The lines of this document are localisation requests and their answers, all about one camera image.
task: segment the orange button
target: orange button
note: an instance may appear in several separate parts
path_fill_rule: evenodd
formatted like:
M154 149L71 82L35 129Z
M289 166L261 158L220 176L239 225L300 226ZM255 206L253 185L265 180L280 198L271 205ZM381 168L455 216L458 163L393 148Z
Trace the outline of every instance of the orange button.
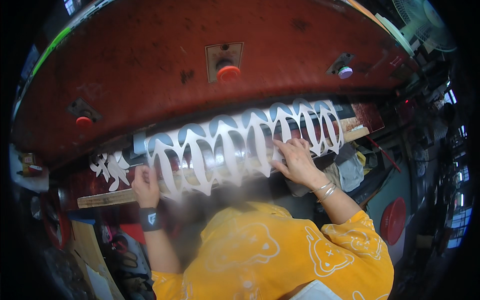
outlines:
M218 70L216 79L220 82L232 82L240 77L240 69L235 66L226 66Z
M79 117L77 119L77 127L80 129L88 129L92 127L92 120L89 117Z

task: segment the wooden board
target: wooden board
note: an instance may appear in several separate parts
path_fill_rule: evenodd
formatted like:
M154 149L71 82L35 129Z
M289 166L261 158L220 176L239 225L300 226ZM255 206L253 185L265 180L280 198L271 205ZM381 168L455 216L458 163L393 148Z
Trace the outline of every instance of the wooden board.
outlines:
M105 264L105 260L103 259L102 252L96 239L93 225L72 221L72 237L67 249L77 260L77 263L84 274L84 278L92 289L92 292L94 290L87 273L86 265L88 265L94 271L100 273L100 275L107 280L113 299L125 299L115 284L115 281L113 280L110 271Z

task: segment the hand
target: hand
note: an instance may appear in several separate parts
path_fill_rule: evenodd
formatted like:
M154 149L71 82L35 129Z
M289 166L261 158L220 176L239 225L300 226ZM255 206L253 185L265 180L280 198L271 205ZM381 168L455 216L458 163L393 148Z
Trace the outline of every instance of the hand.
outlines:
M156 181L155 168L145 165L137 166L132 190L140 208L156 208L160 201L160 189Z
M293 182L303 184L311 190L318 189L329 182L325 174L313 163L310 155L310 145L304 139L290 139L286 143L273 140L273 144L280 149L287 161L285 166L277 160L271 165Z

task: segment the wristband logo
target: wristband logo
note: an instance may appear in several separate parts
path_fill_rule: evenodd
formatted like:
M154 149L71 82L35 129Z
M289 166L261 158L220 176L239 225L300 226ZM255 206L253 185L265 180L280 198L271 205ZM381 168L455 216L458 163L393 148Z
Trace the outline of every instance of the wristband logo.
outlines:
M156 213L148 215L148 222L153 225L155 223Z

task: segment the rust stain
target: rust stain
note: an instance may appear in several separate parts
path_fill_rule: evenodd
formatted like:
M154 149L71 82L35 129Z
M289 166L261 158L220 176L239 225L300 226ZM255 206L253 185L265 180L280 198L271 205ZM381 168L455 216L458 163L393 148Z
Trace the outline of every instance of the rust stain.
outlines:
M308 27L310 27L312 24L310 24L309 22L306 22L304 21L303 19L301 18L294 18L290 21L290 25L292 25L292 27L295 29L295 30L298 30L298 31L301 31L301 32L305 32L307 30Z
M187 72L185 72L185 70L181 70L180 72L180 80L181 80L181 83L182 84L186 84L187 81L191 78L193 78L193 76L195 75L195 71L194 70L190 70Z

